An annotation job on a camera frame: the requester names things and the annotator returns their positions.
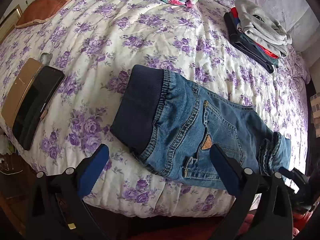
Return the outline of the purple floral bedspread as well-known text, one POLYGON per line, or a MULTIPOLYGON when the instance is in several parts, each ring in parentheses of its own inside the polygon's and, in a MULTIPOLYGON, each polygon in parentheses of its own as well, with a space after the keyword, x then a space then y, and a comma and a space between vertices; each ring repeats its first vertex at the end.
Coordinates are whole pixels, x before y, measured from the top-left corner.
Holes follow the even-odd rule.
POLYGON ((59 174, 100 144, 110 161, 87 204, 126 216, 223 215, 233 197, 187 186, 144 169, 110 132, 135 64, 170 69, 242 105, 291 140, 290 167, 305 171, 308 109, 302 58, 289 55, 273 74, 227 38, 223 20, 233 0, 199 0, 192 8, 158 0, 72 0, 44 24, 15 29, 1 44, 1 100, 29 58, 51 53, 65 79, 21 157, 35 170, 59 174))

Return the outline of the grey folded sweatshirt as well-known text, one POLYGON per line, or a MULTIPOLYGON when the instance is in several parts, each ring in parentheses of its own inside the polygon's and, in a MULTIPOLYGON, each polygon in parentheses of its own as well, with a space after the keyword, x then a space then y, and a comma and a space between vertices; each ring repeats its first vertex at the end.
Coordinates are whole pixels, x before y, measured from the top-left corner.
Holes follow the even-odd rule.
POLYGON ((292 38, 280 22, 249 0, 235 0, 234 4, 242 32, 277 56, 287 57, 292 38))

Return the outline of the dark teal folded garment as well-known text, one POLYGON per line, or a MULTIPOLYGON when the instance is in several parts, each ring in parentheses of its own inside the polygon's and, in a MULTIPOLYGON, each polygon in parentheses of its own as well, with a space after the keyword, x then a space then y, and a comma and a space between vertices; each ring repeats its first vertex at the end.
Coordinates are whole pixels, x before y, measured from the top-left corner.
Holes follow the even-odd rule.
POLYGON ((242 32, 236 7, 232 7, 229 16, 235 28, 235 33, 231 34, 229 37, 231 39, 231 44, 257 61, 257 63, 261 64, 269 73, 273 72, 274 67, 278 68, 279 56, 260 46, 242 32))

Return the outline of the brown orange pillow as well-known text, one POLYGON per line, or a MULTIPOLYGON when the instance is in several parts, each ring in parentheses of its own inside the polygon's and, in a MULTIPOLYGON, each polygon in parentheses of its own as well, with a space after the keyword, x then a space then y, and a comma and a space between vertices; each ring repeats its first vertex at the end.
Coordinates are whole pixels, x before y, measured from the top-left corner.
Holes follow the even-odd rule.
POLYGON ((43 24, 53 18, 59 10, 72 0, 34 0, 16 23, 17 29, 43 24))

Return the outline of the gold flat box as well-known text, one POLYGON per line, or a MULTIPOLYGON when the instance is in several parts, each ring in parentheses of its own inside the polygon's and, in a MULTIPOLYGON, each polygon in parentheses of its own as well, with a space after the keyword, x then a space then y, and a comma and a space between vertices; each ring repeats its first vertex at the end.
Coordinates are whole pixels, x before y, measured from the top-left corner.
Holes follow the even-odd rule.
POLYGON ((5 123, 10 128, 13 128, 22 101, 42 66, 41 62, 29 58, 12 84, 1 112, 5 123))

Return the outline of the navy folded pants white stripe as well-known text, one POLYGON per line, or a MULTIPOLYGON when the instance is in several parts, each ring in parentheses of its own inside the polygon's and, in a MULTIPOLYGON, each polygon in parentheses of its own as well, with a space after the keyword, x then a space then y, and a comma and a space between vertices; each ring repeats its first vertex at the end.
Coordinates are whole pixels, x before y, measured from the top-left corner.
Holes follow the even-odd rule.
POLYGON ((272 74, 274 68, 278 66, 278 59, 267 55, 254 41, 236 29, 235 19, 231 11, 226 12, 223 18, 227 27, 230 44, 259 63, 269 74, 272 74))

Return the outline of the brown patterned cardboard box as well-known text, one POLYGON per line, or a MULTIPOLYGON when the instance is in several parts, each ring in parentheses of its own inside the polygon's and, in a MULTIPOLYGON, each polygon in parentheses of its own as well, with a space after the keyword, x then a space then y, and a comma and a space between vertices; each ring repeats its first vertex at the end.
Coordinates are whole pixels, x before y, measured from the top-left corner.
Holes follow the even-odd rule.
POLYGON ((316 137, 320 137, 320 93, 310 97, 313 124, 316 130, 316 137))

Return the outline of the blue denim jeans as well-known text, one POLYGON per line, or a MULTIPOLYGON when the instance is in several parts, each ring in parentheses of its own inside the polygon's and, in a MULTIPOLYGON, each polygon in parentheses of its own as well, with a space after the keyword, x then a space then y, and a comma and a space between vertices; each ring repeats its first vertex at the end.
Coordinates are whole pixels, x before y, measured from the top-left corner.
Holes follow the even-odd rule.
POLYGON ((166 69, 133 67, 111 133, 149 172, 187 185, 223 189, 210 160, 214 144, 265 176, 290 164, 290 140, 253 107, 166 69))

